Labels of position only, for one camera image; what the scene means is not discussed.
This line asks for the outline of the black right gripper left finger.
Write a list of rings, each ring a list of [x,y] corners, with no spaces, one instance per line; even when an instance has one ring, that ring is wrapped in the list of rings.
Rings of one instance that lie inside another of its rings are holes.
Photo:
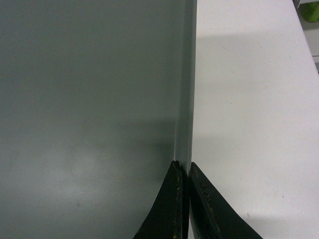
[[[172,161],[151,210],[135,239],[182,238],[183,175],[178,161]]]

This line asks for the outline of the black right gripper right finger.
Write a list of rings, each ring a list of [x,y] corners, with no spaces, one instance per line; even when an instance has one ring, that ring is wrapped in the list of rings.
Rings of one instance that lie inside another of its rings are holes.
[[[201,169],[191,163],[189,172],[190,219],[196,239],[260,239],[228,204]]]

